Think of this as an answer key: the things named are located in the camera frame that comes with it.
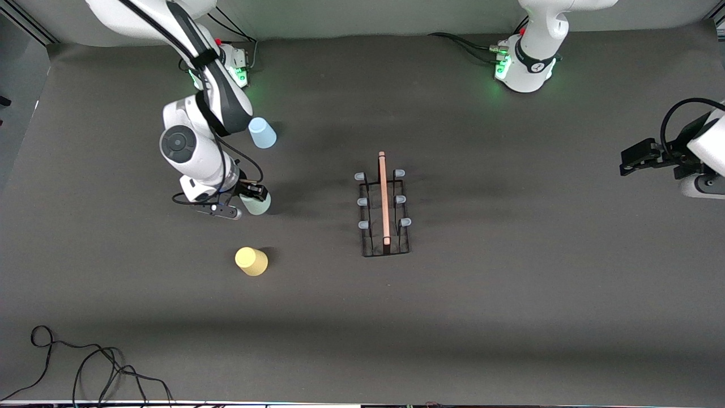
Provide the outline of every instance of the black wire rack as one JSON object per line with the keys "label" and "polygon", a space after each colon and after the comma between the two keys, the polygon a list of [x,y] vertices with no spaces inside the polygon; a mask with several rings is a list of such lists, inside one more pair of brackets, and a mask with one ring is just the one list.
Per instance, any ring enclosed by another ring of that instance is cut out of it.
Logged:
{"label": "black wire rack", "polygon": [[373,209],[376,208],[373,203],[373,194],[377,189],[375,186],[381,185],[380,169],[378,168],[377,181],[369,181],[365,173],[355,174],[355,179],[362,181],[358,184],[359,199],[357,204],[360,207],[360,234],[362,238],[362,256],[372,258],[376,256],[402,255],[410,252],[410,235],[408,227],[410,226],[410,218],[407,211],[407,196],[405,195],[405,182],[402,177],[405,172],[400,169],[393,171],[393,178],[386,180],[387,191],[389,197],[389,212],[392,215],[390,222],[395,225],[391,228],[391,235],[388,244],[384,242],[383,234],[376,233],[376,229],[382,229],[383,220],[379,222],[373,217]]}

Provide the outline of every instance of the green led light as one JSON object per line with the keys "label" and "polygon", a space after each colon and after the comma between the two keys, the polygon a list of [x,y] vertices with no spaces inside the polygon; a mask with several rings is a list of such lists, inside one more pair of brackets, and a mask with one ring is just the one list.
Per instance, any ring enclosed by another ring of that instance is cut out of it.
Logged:
{"label": "green led light", "polygon": [[551,73],[554,72],[554,65],[556,65],[556,58],[551,62],[551,68],[549,68],[549,73],[546,74],[546,79],[551,78]]}
{"label": "green led light", "polygon": [[499,67],[496,69],[496,78],[503,80],[506,78],[508,68],[511,66],[511,56],[507,55],[503,61],[499,61]]}

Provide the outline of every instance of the white wall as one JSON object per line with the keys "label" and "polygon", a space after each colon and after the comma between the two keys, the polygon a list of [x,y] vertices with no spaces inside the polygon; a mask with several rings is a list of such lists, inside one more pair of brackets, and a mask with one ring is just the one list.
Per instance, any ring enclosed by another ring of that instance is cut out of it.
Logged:
{"label": "white wall", "polygon": [[[504,33],[525,15],[516,0],[218,0],[249,35],[324,38],[370,34]],[[64,42],[95,46],[144,44],[105,28],[84,0],[20,0]],[[718,0],[620,0],[611,9],[570,13],[572,30],[667,28],[701,20]],[[237,39],[207,17],[217,37]]]}

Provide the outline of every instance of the black strap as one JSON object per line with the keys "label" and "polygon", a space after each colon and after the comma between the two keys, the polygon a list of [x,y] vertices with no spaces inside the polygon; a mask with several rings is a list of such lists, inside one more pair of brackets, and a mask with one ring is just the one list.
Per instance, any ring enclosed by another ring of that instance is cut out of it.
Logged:
{"label": "black strap", "polygon": [[204,67],[214,62],[217,58],[219,58],[217,52],[211,48],[207,48],[201,54],[191,58],[190,62],[197,70],[203,70]]}
{"label": "black strap", "polygon": [[536,58],[532,58],[526,55],[526,53],[523,52],[523,49],[521,48],[521,38],[516,41],[515,51],[516,58],[518,58],[518,60],[526,66],[530,73],[542,72],[556,58],[556,55],[553,55],[545,60],[537,60]]}
{"label": "black strap", "polygon": [[230,135],[219,118],[217,118],[217,116],[209,108],[207,101],[204,100],[204,91],[196,93],[196,106],[199,107],[199,111],[202,113],[202,116],[204,116],[204,119],[207,120],[209,127],[212,128],[219,136],[224,137]]}

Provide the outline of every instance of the metal frame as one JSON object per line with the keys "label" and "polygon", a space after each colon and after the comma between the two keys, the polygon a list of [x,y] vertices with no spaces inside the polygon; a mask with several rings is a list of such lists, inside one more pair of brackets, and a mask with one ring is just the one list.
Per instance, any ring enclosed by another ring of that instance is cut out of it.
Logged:
{"label": "metal frame", "polygon": [[0,0],[0,14],[3,14],[8,20],[22,28],[29,36],[44,46],[60,42],[58,38],[53,36],[33,16],[26,12],[16,0]]}
{"label": "metal frame", "polygon": [[370,210],[372,207],[372,200],[370,199],[370,186],[379,186],[380,181],[380,171],[378,169],[378,180],[369,182],[368,181],[368,175],[365,175],[364,182],[358,184],[358,188],[360,189],[360,198],[367,198],[368,204],[365,206],[360,206],[360,220],[361,221],[368,221],[368,228],[367,229],[361,229],[361,235],[362,235],[362,256],[366,258],[374,258],[377,256],[389,256],[389,255],[402,255],[404,253],[410,252],[410,236],[408,232],[407,227],[401,227],[400,220],[403,218],[408,218],[407,214],[407,206],[406,203],[398,204],[395,202],[395,195],[396,190],[399,187],[400,188],[400,194],[405,195],[405,183],[402,179],[397,179],[395,177],[395,174],[393,172],[393,178],[391,180],[388,180],[386,182],[387,185],[392,184],[393,187],[393,219],[395,222],[395,233],[398,236],[397,239],[397,248],[392,245],[393,240],[391,240],[391,245],[385,245],[382,242],[382,238],[380,239],[380,245],[378,245],[378,248],[382,248],[382,252],[376,252],[376,245],[375,245],[375,239],[373,238],[373,221],[372,216],[370,214]]}

